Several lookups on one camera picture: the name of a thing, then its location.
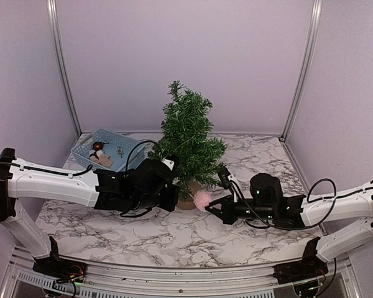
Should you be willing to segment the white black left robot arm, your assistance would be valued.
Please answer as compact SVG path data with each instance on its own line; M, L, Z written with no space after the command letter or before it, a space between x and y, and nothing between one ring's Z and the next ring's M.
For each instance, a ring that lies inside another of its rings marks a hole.
M31 219L20 199L34 197L117 211L138 218L159 207L172 212L180 188L174 185L176 155L145 159L124 171L70 171L34 165L15 156L13 148L0 154L0 224L21 242L34 259L33 270L54 277L81 276L86 265L60 257L57 242Z

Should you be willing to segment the small green christmas tree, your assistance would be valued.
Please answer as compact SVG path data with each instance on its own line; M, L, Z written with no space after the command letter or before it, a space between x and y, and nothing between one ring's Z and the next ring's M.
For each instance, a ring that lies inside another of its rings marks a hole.
M173 81L168 88L171 102L163 108L162 138L152 146L148 158L179 158L175 170L175 184L180 187L177 207L193 210L198 191L219 185L215 175L223 165L226 145L222 139L210 137L214 125L208 115L213 104L208 98L180 81Z

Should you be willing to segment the pink fluffy pompom ornament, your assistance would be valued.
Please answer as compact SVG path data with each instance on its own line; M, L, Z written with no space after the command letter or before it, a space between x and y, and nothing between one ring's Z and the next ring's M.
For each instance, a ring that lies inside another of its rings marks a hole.
M201 212L205 212L206 207L212 201L211 193L207 191L197 191L194 195L190 194L190 197L193 199L195 207Z

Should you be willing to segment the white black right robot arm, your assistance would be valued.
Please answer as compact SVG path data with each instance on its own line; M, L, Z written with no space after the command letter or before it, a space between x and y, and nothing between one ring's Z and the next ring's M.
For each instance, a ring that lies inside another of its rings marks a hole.
M235 175L224 170L218 176L230 195L210 202L205 209L224 224L232 225L239 219L259 220L263 228L299 231L325 222L355 219L337 232L310 240L300 260L276 265L273 277L279 284L326 274L328 262L373 241L373 178L346 191L286 197L279 178L259 173L251 178L251 197L246 198Z

